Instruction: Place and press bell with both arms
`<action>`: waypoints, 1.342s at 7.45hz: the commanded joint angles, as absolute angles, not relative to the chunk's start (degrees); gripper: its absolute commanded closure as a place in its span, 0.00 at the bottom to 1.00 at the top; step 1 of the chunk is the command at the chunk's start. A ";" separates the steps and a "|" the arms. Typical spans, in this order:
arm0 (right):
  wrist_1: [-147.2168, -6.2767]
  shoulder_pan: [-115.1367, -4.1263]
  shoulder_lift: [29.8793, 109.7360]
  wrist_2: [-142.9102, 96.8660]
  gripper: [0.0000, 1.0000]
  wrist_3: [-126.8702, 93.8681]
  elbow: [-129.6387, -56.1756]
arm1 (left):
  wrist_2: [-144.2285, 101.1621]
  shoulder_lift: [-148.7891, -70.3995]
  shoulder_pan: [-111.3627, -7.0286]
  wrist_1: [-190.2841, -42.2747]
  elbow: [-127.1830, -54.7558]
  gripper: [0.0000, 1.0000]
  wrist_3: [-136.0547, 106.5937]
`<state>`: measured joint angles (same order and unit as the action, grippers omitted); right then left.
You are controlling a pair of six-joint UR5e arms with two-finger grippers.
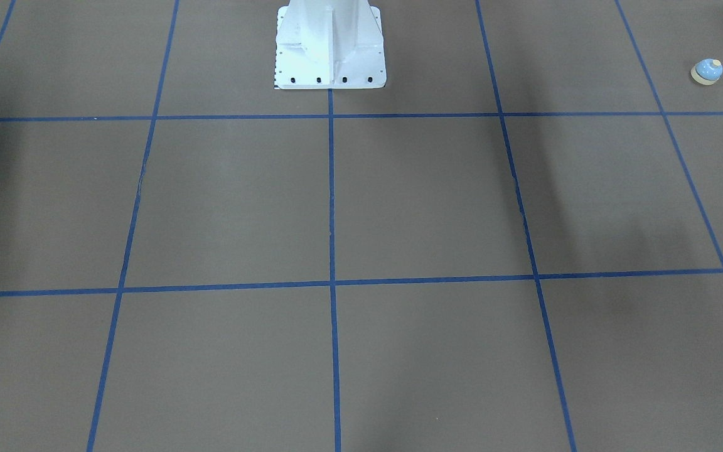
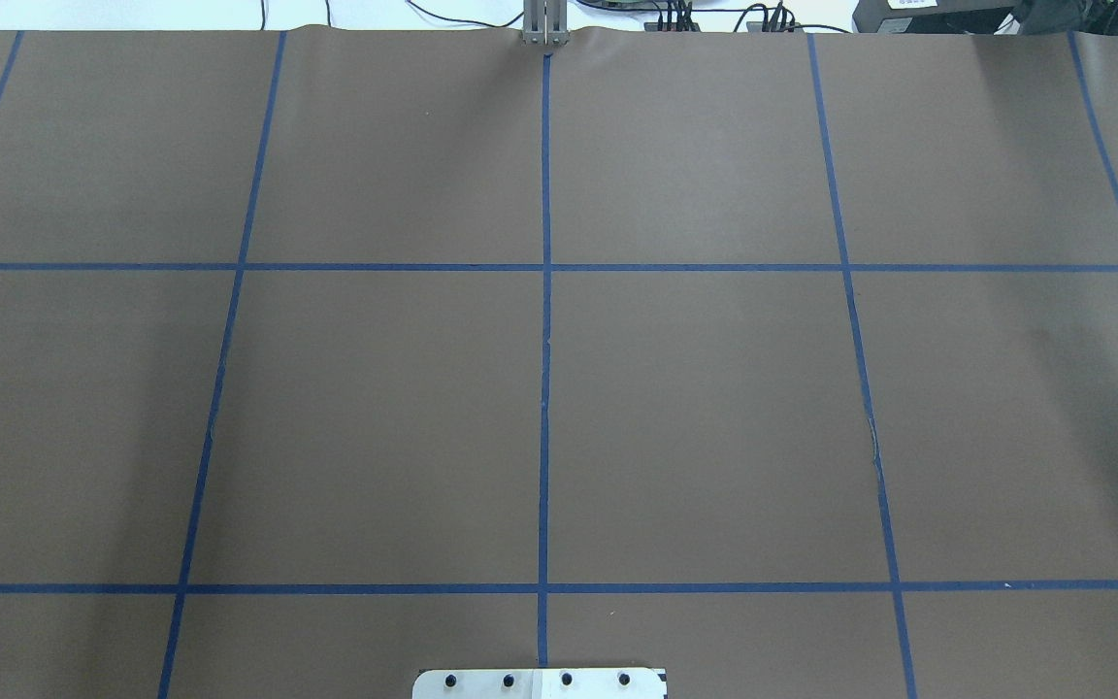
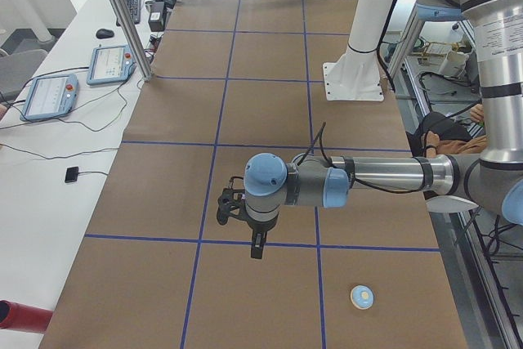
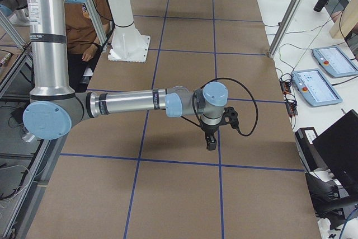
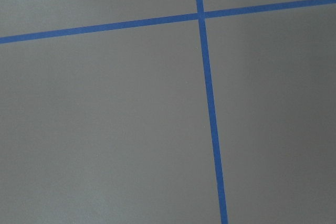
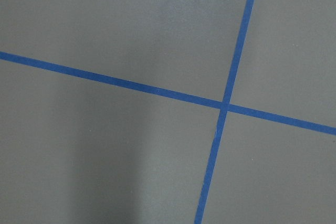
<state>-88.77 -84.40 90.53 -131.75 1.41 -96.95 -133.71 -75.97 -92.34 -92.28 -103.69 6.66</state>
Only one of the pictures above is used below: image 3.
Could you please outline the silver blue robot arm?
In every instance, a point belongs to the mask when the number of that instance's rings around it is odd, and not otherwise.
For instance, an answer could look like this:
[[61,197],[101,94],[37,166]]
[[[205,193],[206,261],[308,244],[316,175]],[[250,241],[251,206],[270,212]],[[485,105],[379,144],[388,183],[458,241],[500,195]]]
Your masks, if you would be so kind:
[[239,217],[261,258],[284,205],[340,208],[354,184],[405,194],[433,191],[522,222],[522,0],[417,0],[422,20],[472,24],[487,146],[479,154],[433,159],[332,157],[304,153],[285,163],[253,156],[244,172]]

